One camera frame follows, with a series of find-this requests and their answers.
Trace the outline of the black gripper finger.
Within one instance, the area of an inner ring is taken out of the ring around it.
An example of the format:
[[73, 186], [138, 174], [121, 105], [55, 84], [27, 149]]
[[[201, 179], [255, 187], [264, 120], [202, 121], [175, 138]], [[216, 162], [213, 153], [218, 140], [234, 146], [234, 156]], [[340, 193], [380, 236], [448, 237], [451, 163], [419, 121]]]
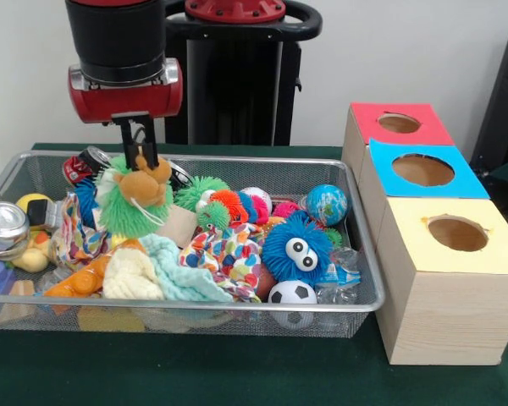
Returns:
[[135, 158], [137, 157], [138, 154], [138, 148], [132, 136], [130, 120], [120, 119], [119, 127], [121, 130], [126, 167], [131, 170], [136, 170], [137, 166], [135, 163]]
[[145, 132], [145, 138], [142, 144], [143, 156], [147, 161], [148, 167], [157, 167], [158, 157], [154, 119], [148, 114], [142, 115], [141, 125]]

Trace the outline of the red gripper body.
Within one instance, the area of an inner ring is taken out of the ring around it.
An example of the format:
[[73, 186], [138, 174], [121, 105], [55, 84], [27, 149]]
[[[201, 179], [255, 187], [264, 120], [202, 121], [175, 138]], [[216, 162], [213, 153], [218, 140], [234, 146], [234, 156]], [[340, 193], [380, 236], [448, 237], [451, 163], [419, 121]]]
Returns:
[[152, 118], [175, 116], [183, 100], [179, 61], [167, 58], [163, 71], [138, 85], [107, 86], [90, 81], [77, 65], [69, 67], [69, 96], [84, 123], [110, 123], [114, 117], [147, 114]]

